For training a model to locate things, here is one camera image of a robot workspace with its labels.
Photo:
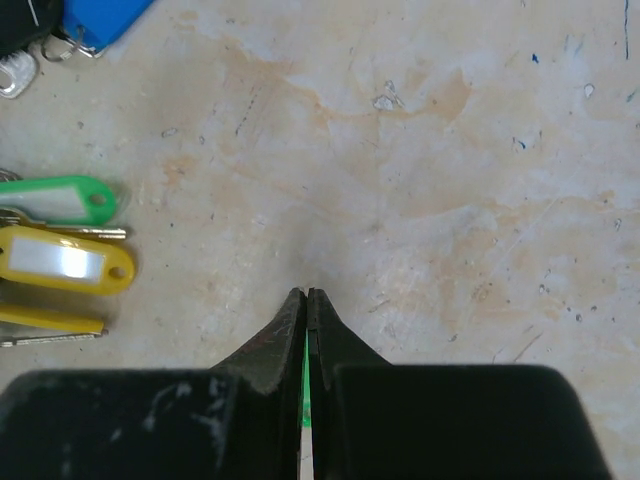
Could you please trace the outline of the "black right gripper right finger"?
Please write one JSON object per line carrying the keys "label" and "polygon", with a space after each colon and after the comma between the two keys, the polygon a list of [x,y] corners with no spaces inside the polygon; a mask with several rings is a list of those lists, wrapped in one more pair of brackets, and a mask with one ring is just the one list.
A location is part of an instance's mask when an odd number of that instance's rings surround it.
{"label": "black right gripper right finger", "polygon": [[578,395],[539,365],[394,365],[308,296],[318,479],[607,479]]}

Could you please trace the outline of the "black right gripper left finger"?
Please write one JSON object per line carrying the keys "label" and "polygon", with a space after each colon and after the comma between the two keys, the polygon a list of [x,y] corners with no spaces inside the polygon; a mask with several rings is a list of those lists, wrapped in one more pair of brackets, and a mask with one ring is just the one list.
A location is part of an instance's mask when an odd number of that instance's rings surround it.
{"label": "black right gripper left finger", "polygon": [[296,479],[306,297],[207,369],[40,370],[1,395],[5,479]]}

